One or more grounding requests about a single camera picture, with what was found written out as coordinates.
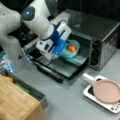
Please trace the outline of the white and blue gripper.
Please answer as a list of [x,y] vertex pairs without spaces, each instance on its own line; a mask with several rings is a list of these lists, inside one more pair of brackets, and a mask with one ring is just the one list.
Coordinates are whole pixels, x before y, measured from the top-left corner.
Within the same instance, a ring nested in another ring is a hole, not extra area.
[[71,29],[65,21],[61,21],[58,28],[54,29],[51,36],[46,39],[39,39],[36,48],[48,60],[56,59],[66,46],[66,40],[71,33]]

